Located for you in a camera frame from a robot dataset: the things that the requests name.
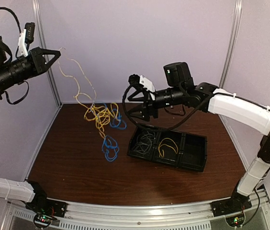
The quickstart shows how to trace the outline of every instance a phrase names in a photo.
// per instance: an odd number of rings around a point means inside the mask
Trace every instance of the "white clip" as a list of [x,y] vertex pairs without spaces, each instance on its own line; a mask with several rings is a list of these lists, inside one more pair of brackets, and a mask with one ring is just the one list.
[[18,47],[19,47],[19,52],[21,53],[21,55],[27,57],[29,54],[25,46],[25,35],[26,35],[26,29],[24,29],[20,34],[20,37],[18,40]]
[[267,105],[267,106],[266,106],[266,109],[267,109],[267,111],[270,111],[270,106]]
[[[141,84],[145,89],[155,92],[155,87],[148,78],[145,78],[144,75],[139,76],[139,84]],[[153,93],[150,93],[152,100],[155,100],[155,95]]]
[[5,179],[5,180],[6,180],[6,183],[7,183],[8,187],[9,187],[9,191],[7,192],[6,197],[5,197],[5,200],[7,200],[7,198],[9,197],[9,194],[11,192],[11,185],[10,185],[10,183],[9,183],[9,181],[7,179]]

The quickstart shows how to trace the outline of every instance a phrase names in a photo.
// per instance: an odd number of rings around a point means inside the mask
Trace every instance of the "white joint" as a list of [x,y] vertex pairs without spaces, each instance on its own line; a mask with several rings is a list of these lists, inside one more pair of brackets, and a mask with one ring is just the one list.
[[28,54],[28,51],[26,50],[25,35],[26,35],[26,29],[24,29],[20,34],[20,37],[18,40],[18,48],[21,55],[27,57],[29,54]]

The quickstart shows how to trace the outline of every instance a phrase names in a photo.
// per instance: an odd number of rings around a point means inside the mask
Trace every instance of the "black camera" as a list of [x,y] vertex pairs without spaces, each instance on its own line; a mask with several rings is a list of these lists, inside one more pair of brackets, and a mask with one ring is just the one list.
[[186,62],[175,62],[164,66],[167,83],[171,87],[193,88],[193,80]]

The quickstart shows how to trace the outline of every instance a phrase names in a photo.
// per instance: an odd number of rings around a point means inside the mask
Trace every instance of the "black bracket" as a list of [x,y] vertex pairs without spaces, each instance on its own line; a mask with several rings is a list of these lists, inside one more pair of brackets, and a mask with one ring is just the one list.
[[34,189],[34,199],[26,203],[25,208],[47,216],[64,217],[67,204],[62,201],[50,200],[37,182],[28,181]]
[[[61,55],[58,50],[42,49],[40,47],[32,49],[30,54],[35,65],[37,75],[47,72]],[[53,55],[53,57],[46,62],[45,55]]]
[[138,118],[144,121],[150,121],[150,116],[154,118],[158,118],[158,109],[153,107],[153,101],[150,96],[150,92],[148,92],[142,85],[139,84],[139,76],[131,75],[129,77],[129,83],[135,89],[130,96],[128,96],[128,100],[130,102],[142,102],[141,104],[135,106],[134,108],[128,110],[128,114],[131,117]]
[[212,202],[214,217],[230,215],[232,213],[241,212],[243,209],[248,209],[251,207],[252,204],[249,200],[240,203],[234,198]]

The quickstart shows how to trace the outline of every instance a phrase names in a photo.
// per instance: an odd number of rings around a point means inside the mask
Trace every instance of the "black tray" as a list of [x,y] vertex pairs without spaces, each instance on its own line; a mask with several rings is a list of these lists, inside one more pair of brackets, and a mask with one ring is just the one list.
[[[164,138],[170,138],[177,144],[177,154],[173,149],[163,146],[160,151],[162,153],[164,150],[164,157],[160,155],[158,146]],[[164,140],[162,143],[176,148],[170,140]],[[203,172],[207,159],[206,147],[207,140],[204,136],[178,131],[147,132],[137,127],[130,140],[127,154],[147,161]]]

